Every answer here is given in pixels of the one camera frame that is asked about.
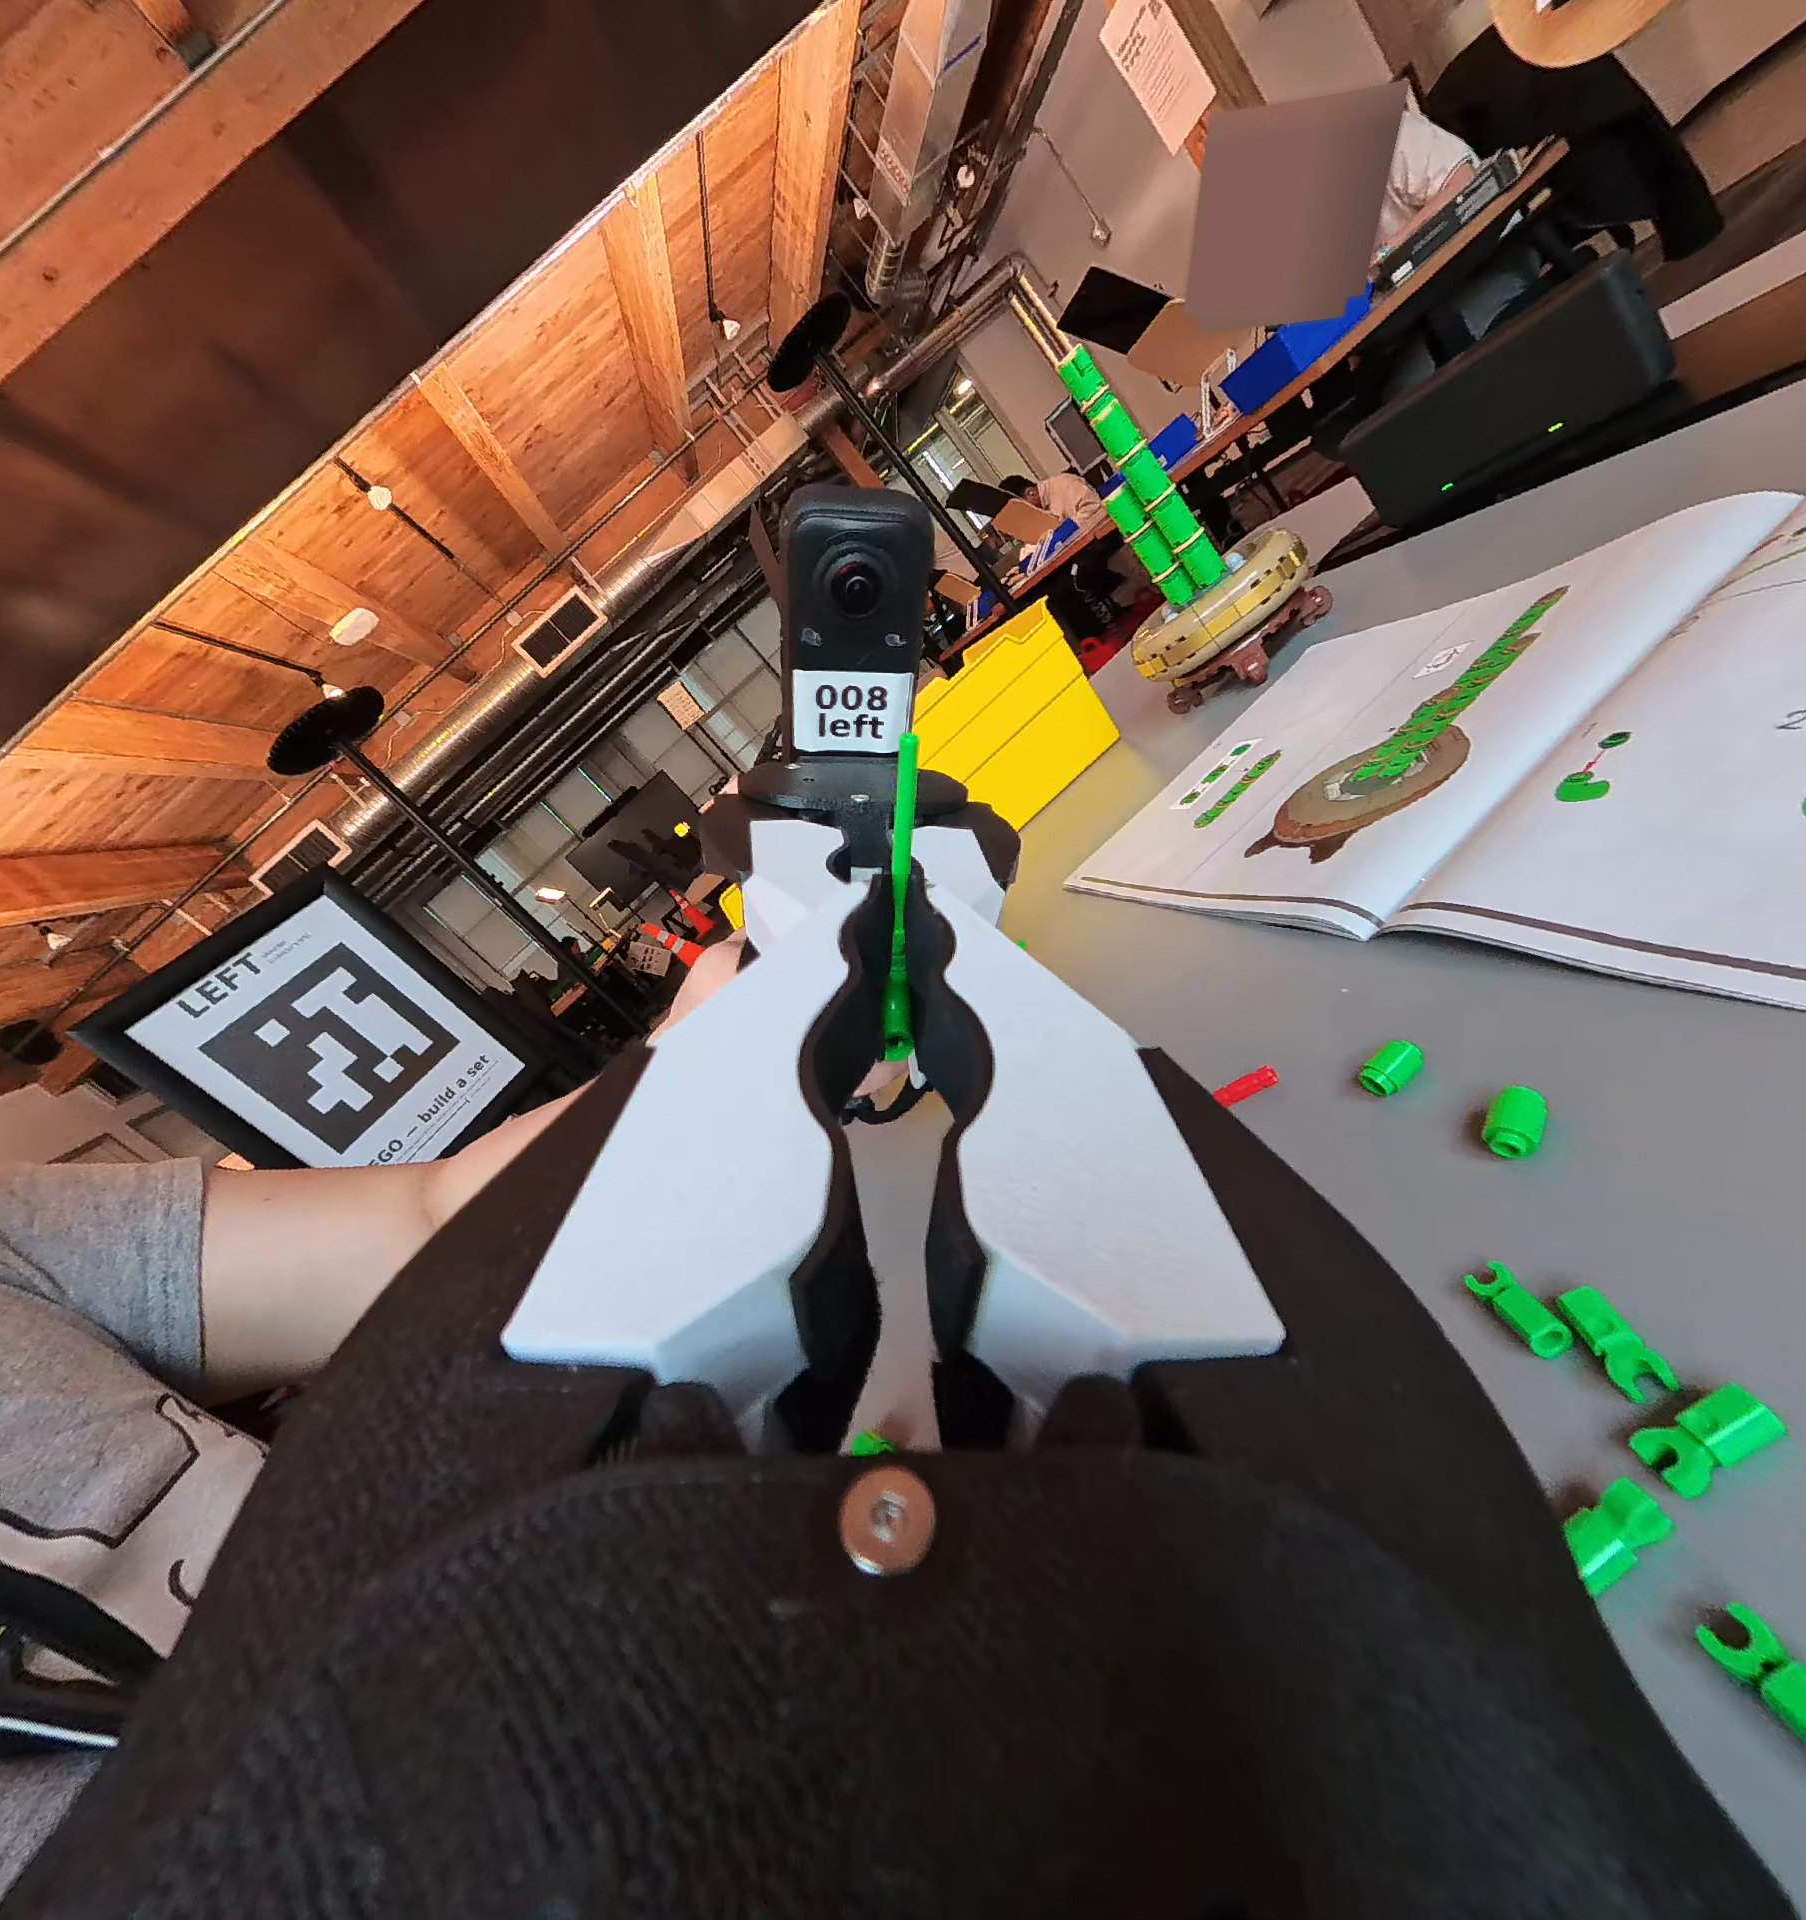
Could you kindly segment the black box device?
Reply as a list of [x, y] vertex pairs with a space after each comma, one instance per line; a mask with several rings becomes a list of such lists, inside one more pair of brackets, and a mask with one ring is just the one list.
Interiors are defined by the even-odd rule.
[[1479, 507], [1684, 409], [1675, 346], [1611, 251], [1356, 424], [1338, 449], [1402, 533]]

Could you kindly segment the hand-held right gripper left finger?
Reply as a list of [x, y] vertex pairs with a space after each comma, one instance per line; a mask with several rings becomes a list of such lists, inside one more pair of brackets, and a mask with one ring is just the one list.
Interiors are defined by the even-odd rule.
[[501, 1333], [698, 1382], [839, 1453], [881, 1332], [843, 1108], [883, 1051], [883, 886], [839, 885], [654, 1043]]

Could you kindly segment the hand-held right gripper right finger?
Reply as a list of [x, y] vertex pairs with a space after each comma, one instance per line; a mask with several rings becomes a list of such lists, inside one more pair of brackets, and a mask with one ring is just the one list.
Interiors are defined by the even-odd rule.
[[1279, 1352], [1130, 1034], [923, 877], [908, 965], [915, 1058], [948, 1110], [923, 1243], [941, 1447], [1002, 1447], [1072, 1380]]

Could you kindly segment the green lego stick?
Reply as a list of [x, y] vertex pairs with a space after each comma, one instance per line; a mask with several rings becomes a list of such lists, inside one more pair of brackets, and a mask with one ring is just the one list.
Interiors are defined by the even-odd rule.
[[917, 796], [917, 735], [898, 738], [891, 809], [891, 972], [908, 972], [908, 896], [914, 875], [914, 832]]

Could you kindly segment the long wooden table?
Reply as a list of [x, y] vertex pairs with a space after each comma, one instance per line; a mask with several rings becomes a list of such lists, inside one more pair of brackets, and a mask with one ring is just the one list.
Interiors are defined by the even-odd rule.
[[1277, 428], [1289, 417], [1309, 406], [1309, 431], [1316, 428], [1322, 407], [1316, 401], [1335, 399], [1348, 380], [1348, 367], [1356, 364], [1371, 343], [1392, 339], [1418, 325], [1433, 301], [1447, 296], [1447, 283], [1456, 282], [1467, 267], [1476, 267], [1476, 256], [1486, 256], [1500, 244], [1507, 233], [1515, 233], [1517, 222], [1527, 222], [1547, 202], [1547, 176], [1564, 158], [1567, 144], [1555, 137], [1541, 144], [1519, 175], [1502, 183], [1502, 191], [1488, 200], [1463, 196], [1463, 207], [1470, 215], [1467, 220], [1453, 218], [1444, 227], [1446, 213], [1418, 228], [1416, 239], [1429, 232], [1444, 237], [1441, 247], [1427, 246], [1414, 259], [1414, 269], [1395, 278], [1386, 278], [1381, 296], [1364, 311], [1360, 321], [1345, 335], [1326, 343], [1326, 348], [1260, 404], [1248, 413], [1235, 413], [1219, 423], [1212, 431], [1193, 441], [1184, 456], [1168, 468], [1168, 474], [1179, 486], [1202, 482], [1206, 474], [1225, 468], [1228, 482], [1260, 480], [1264, 468], [1283, 457], [1292, 443], [1277, 443]]

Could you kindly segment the person's left hand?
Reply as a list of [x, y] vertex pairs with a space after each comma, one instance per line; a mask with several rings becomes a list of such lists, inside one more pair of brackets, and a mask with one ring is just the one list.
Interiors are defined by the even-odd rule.
[[723, 992], [723, 989], [735, 980], [740, 970], [740, 963], [746, 956], [746, 937], [743, 933], [731, 935], [721, 942], [706, 949], [704, 958], [690, 967], [686, 980], [679, 989], [669, 1010], [649, 1037], [649, 1045], [655, 1045], [666, 1034], [676, 1029], [690, 1014], [698, 1011], [714, 997]]

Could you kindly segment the black display screen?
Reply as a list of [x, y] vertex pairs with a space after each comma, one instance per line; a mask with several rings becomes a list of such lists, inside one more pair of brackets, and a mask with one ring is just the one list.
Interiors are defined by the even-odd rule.
[[667, 773], [628, 788], [567, 851], [574, 896], [634, 910], [654, 888], [688, 890], [706, 872], [697, 823], [697, 801]]

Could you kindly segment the black framed marker sign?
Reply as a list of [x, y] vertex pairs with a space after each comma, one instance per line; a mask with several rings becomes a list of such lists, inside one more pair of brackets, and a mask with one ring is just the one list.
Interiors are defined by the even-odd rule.
[[270, 1169], [434, 1162], [554, 1067], [331, 870], [203, 937], [72, 1038]]

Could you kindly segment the lego instruction booklet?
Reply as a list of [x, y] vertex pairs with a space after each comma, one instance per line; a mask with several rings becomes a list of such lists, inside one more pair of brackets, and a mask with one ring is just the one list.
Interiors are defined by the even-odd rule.
[[1806, 1011], [1806, 494], [1310, 648], [1067, 888]]

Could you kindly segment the green bamboo lego model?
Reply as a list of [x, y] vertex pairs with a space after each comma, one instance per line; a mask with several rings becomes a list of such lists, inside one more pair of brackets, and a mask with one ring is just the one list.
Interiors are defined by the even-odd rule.
[[1176, 713], [1224, 682], [1262, 684], [1272, 649], [1334, 609], [1304, 542], [1264, 525], [1216, 546], [1091, 352], [1072, 348], [1057, 374], [1114, 470], [1104, 511], [1161, 594], [1130, 643], [1135, 672]]

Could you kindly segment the black floor lamp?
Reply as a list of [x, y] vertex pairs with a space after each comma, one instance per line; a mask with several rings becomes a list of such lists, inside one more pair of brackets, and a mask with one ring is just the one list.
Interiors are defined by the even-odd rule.
[[323, 694], [311, 707], [306, 707], [292, 725], [277, 732], [267, 753], [267, 768], [272, 773], [296, 779], [321, 771], [337, 760], [354, 766], [362, 781], [385, 796], [410, 829], [421, 832], [438, 855], [447, 857], [470, 886], [552, 960], [558, 974], [578, 989], [582, 998], [597, 1004], [621, 1037], [639, 1038], [645, 1028], [631, 1011], [628, 1002], [590, 975], [547, 925], [539, 923], [518, 898], [486, 875], [474, 857], [438, 831], [429, 815], [362, 753], [362, 742], [374, 732], [383, 715], [385, 702], [374, 686], [359, 684], [335, 698]]
[[790, 326], [776, 348], [769, 364], [769, 388], [779, 396], [794, 393], [811, 376], [839, 397], [839, 413], [856, 420], [870, 441], [891, 460], [895, 473], [908, 489], [923, 504], [935, 519], [938, 533], [964, 557], [973, 578], [992, 595], [996, 611], [1017, 611], [1020, 602], [1011, 586], [992, 568], [986, 552], [965, 533], [964, 525], [951, 516], [938, 496], [915, 473], [909, 456], [885, 431], [881, 419], [870, 409], [861, 390], [857, 390], [843, 371], [837, 346], [850, 317], [850, 301], [845, 294], [827, 294], [811, 303], [807, 312]]

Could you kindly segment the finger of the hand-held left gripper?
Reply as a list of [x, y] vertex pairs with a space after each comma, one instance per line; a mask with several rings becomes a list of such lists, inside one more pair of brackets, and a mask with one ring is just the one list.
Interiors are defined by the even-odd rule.
[[1001, 922], [1005, 885], [989, 865], [986, 844], [973, 829], [925, 823], [914, 832], [914, 861], [923, 881], [925, 901], [937, 913], [961, 904], [989, 925]]
[[746, 941], [761, 958], [820, 910], [840, 910], [847, 881], [830, 867], [843, 851], [835, 823], [790, 813], [746, 822], [743, 896]]

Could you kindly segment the yellow plastic bin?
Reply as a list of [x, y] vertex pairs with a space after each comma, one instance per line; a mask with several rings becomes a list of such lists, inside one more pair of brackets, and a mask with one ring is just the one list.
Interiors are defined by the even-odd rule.
[[1020, 831], [1117, 741], [1117, 729], [1044, 606], [986, 636], [954, 679], [915, 688], [915, 829], [967, 827], [1005, 896]]

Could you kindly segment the white paper notice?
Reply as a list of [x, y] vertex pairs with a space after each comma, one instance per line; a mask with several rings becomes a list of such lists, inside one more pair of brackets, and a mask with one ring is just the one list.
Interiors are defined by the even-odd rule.
[[1168, 2], [1106, 2], [1099, 40], [1169, 153], [1202, 164], [1218, 86]]

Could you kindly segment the cluster of green lego connectors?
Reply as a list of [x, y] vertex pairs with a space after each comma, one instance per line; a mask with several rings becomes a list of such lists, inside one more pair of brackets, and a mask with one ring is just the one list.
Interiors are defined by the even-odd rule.
[[[1626, 1431], [1626, 1450], [1685, 1502], [1707, 1497], [1724, 1475], [1789, 1438], [1778, 1408], [1737, 1382], [1707, 1392], [1685, 1388], [1667, 1357], [1593, 1286], [1567, 1287], [1547, 1302], [1500, 1261], [1467, 1273], [1463, 1284], [1532, 1357], [1556, 1361], [1586, 1350], [1611, 1388], [1649, 1410], [1647, 1424]], [[1612, 1480], [1563, 1519], [1564, 1547], [1592, 1600], [1614, 1592], [1675, 1531], [1673, 1513], [1635, 1480]], [[1713, 1601], [1693, 1642], [1806, 1752], [1806, 1664], [1760, 1613]]]

